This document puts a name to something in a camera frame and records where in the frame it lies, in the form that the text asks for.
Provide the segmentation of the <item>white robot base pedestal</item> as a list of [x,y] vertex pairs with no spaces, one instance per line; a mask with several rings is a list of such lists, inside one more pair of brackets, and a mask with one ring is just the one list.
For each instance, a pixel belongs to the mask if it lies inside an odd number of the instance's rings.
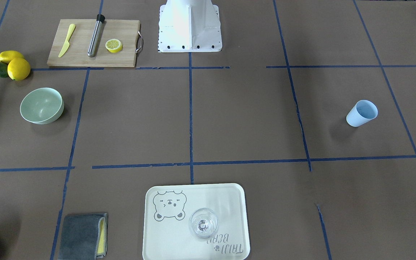
[[167,0],[159,15],[158,52],[222,51],[220,12],[211,0]]

